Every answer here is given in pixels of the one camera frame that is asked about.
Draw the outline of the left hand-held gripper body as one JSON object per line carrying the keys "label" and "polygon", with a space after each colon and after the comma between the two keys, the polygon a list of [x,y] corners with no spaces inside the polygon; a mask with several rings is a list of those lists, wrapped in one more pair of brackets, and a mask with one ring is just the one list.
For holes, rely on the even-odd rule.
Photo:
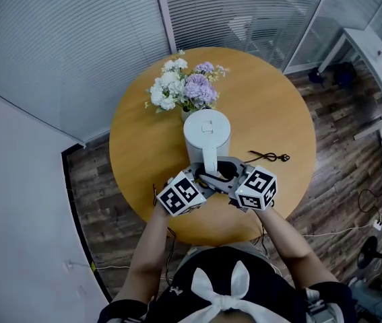
{"label": "left hand-held gripper body", "polygon": [[171,179],[156,198],[172,217],[198,209],[207,201],[194,181],[184,172],[179,172]]}

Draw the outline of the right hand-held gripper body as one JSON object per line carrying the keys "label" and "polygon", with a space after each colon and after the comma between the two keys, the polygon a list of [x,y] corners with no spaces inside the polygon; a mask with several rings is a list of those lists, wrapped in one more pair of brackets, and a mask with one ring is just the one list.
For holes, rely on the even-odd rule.
{"label": "right hand-held gripper body", "polygon": [[229,205],[240,210],[266,210],[274,204],[277,176],[261,166],[240,165],[228,173],[232,188],[228,192]]}

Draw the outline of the white electric kettle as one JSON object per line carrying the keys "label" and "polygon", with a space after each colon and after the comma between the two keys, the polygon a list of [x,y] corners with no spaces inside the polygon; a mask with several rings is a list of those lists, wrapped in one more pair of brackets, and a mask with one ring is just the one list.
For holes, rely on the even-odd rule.
{"label": "white electric kettle", "polygon": [[205,172],[218,172],[218,156],[228,156],[230,122],[221,112],[213,109],[198,110],[183,126],[185,145],[191,163],[202,163]]}

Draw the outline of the person's left forearm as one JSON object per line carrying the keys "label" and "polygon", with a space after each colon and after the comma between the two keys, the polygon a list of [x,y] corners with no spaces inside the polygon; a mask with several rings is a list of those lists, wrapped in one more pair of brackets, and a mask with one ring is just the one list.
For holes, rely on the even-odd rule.
{"label": "person's left forearm", "polygon": [[129,299],[148,304],[157,296],[169,219],[169,213],[157,203],[139,239],[124,285],[114,301]]}

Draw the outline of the person's right forearm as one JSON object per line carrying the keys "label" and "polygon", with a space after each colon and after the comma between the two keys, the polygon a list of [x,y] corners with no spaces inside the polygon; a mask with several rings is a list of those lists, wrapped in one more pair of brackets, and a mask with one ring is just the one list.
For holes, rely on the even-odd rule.
{"label": "person's right forearm", "polygon": [[266,209],[257,211],[256,215],[289,270],[295,287],[304,289],[318,283],[338,281],[305,238],[278,212]]}

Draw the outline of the white and purple flower bouquet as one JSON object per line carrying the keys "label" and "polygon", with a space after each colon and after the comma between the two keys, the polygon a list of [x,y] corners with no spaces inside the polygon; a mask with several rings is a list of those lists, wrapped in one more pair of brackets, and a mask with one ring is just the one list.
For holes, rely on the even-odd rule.
{"label": "white and purple flower bouquet", "polygon": [[214,83],[230,70],[208,61],[189,69],[184,55],[185,51],[180,49],[163,64],[160,76],[146,90],[150,95],[150,99],[144,103],[146,108],[155,106],[157,113],[160,113],[177,106],[184,112],[216,106],[220,94],[215,90]]}

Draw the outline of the person's black top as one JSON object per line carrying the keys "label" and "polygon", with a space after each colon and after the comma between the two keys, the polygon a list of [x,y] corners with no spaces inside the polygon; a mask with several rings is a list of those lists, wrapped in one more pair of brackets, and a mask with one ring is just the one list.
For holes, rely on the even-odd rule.
{"label": "person's black top", "polygon": [[129,299],[111,302],[101,311],[98,323],[178,323],[210,305],[191,290],[195,270],[200,268],[207,274],[216,293],[231,295],[231,275],[238,261],[250,274],[244,300],[257,303],[290,323],[314,323],[322,313],[338,323],[355,323],[352,292],[345,284],[318,283],[299,291],[266,261],[230,247],[206,250],[189,259],[176,271],[171,286],[149,304]]}

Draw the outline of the white bow on top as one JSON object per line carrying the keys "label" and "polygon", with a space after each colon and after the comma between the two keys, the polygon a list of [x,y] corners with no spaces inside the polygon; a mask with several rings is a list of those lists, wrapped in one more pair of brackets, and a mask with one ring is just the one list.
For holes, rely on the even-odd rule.
{"label": "white bow on top", "polygon": [[231,275],[231,295],[220,295],[213,290],[207,274],[197,268],[193,275],[191,290],[210,305],[193,312],[178,323],[210,323],[220,312],[238,310],[248,314],[256,323],[290,323],[277,313],[251,301],[244,300],[249,290],[250,274],[245,265],[238,261]]}

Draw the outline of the small black bag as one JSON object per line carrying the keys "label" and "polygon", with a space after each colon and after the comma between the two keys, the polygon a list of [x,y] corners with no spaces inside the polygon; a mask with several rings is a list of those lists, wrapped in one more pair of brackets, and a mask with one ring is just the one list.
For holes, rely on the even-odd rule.
{"label": "small black bag", "polygon": [[313,68],[309,72],[308,76],[309,76],[309,81],[311,83],[316,83],[316,84],[320,84],[321,86],[323,86],[324,78],[321,76],[317,67]]}

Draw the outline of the large black bag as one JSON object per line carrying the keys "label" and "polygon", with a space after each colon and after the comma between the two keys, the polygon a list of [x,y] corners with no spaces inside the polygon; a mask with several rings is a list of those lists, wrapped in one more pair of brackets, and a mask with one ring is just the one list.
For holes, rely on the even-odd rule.
{"label": "large black bag", "polygon": [[333,84],[340,87],[347,87],[356,78],[356,69],[350,62],[340,63],[333,74]]}

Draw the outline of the white side table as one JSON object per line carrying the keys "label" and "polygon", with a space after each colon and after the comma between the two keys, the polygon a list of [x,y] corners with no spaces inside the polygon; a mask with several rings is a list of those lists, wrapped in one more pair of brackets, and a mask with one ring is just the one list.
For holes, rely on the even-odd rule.
{"label": "white side table", "polygon": [[[344,28],[338,41],[318,67],[318,72],[324,72],[345,42],[350,43],[354,54],[364,61],[382,91],[382,39],[370,28],[365,30]],[[359,140],[380,129],[382,129],[382,118],[374,120],[371,126],[355,134],[354,139]]]}

